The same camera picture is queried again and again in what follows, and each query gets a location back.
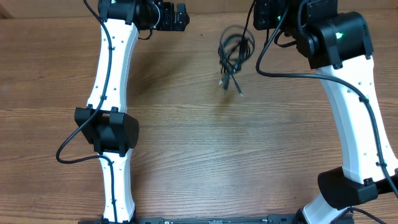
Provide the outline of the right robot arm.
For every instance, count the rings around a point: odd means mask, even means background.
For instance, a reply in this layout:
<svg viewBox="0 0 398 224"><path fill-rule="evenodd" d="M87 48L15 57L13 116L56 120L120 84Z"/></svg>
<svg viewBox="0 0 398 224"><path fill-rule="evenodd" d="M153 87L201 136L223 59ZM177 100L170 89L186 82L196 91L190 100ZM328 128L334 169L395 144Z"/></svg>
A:
<svg viewBox="0 0 398 224"><path fill-rule="evenodd" d="M265 46L293 38L321 82L338 130L343 164L319 174L319 195L294 223L338 223L361 204L397 192L397 158L389 144L374 84L373 44L365 18L338 12L336 1L254 1L254 27Z"/></svg>

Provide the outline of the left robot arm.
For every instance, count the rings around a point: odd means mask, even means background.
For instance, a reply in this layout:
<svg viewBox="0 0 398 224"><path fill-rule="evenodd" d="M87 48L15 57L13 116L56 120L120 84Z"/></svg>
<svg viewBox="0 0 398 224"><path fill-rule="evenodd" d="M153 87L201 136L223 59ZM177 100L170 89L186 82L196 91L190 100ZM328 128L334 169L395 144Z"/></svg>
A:
<svg viewBox="0 0 398 224"><path fill-rule="evenodd" d="M134 47L143 30L185 30L190 22L184 3L99 1L101 48L95 84L75 122L99 159L105 206L99 223L132 223L136 206L131 191L131 154L139 122L127 113L127 83Z"/></svg>

